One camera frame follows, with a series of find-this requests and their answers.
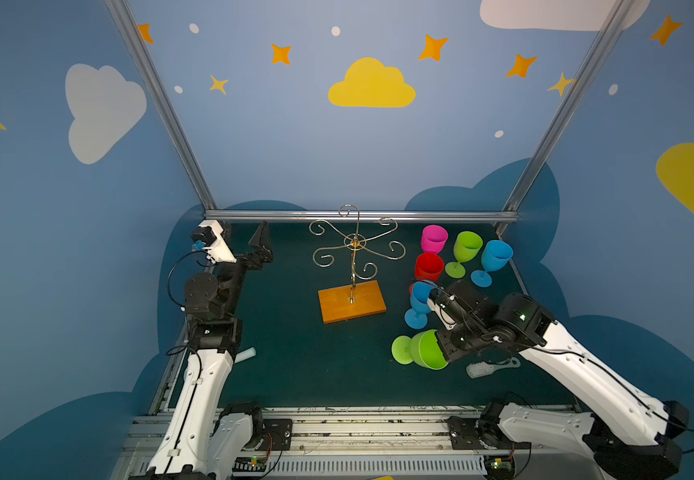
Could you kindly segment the green wine glass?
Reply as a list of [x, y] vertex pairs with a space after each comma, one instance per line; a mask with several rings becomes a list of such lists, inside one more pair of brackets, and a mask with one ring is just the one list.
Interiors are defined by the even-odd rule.
[[429, 370], [442, 370], [449, 362], [438, 344], [436, 330], [427, 330], [413, 337], [398, 336], [391, 345], [393, 359], [401, 365], [414, 363]]
[[482, 237], [473, 231], [460, 232], [455, 240], [453, 254], [455, 260], [445, 265], [445, 273], [453, 279], [461, 279], [466, 274], [465, 263], [473, 260], [483, 247]]

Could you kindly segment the blue wine glass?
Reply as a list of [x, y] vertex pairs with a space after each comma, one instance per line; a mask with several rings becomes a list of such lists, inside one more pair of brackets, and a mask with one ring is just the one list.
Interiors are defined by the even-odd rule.
[[410, 288], [410, 308], [404, 314], [407, 326], [415, 330], [421, 330], [427, 326], [428, 314], [431, 308], [428, 305], [430, 293], [436, 285], [429, 280], [415, 282]]
[[511, 245], [502, 240], [489, 241], [481, 256], [481, 268], [471, 273], [471, 281], [480, 288], [490, 287], [493, 283], [491, 273], [502, 269], [513, 257]]

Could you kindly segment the red wine glass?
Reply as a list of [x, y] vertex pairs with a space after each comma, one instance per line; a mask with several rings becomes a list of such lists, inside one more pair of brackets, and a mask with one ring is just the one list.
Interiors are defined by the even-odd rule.
[[436, 283], [445, 269], [445, 262], [433, 253], [420, 254], [414, 266], [414, 281]]

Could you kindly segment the magenta wine glass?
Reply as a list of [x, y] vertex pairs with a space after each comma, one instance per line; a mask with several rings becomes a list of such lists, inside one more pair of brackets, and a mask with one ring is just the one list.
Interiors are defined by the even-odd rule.
[[421, 248], [423, 253], [438, 255], [449, 238], [448, 231], [439, 225], [427, 225], [422, 230]]

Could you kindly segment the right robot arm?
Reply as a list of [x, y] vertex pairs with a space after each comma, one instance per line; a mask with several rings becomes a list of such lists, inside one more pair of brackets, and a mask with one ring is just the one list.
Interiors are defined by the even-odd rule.
[[588, 406], [561, 413], [493, 400], [474, 424], [476, 443], [491, 449], [540, 444], [595, 462], [607, 479], [668, 479], [684, 452], [675, 439], [689, 411], [662, 402], [609, 369], [557, 320], [522, 293], [492, 303], [468, 286], [436, 288], [428, 306], [444, 325], [435, 337], [453, 362], [489, 348], [536, 365]]

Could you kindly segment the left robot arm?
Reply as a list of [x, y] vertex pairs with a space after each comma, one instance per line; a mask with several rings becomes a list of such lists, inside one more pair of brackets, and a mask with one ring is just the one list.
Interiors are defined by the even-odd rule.
[[242, 322], [235, 311], [246, 274], [274, 258], [269, 225], [257, 227], [249, 252], [240, 255], [232, 253], [216, 220], [201, 222], [191, 239], [208, 267], [184, 286], [180, 307], [188, 332], [180, 348], [187, 358], [183, 386], [143, 479], [227, 479], [243, 449], [263, 435], [258, 405], [235, 405], [226, 413], [217, 407], [240, 350]]

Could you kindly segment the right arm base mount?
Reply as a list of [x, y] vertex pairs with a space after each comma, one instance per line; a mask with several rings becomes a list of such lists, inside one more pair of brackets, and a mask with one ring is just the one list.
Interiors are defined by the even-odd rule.
[[496, 399], [476, 417], [446, 419], [456, 450], [497, 450], [540, 445], [576, 455], [590, 455], [584, 436], [597, 417], [589, 412], [553, 411]]

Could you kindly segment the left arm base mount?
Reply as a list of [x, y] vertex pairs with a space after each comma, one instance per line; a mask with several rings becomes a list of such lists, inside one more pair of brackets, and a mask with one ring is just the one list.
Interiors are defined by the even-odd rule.
[[238, 403], [223, 409], [209, 436], [206, 476], [228, 479], [245, 449], [289, 451], [293, 420], [266, 419], [257, 403]]

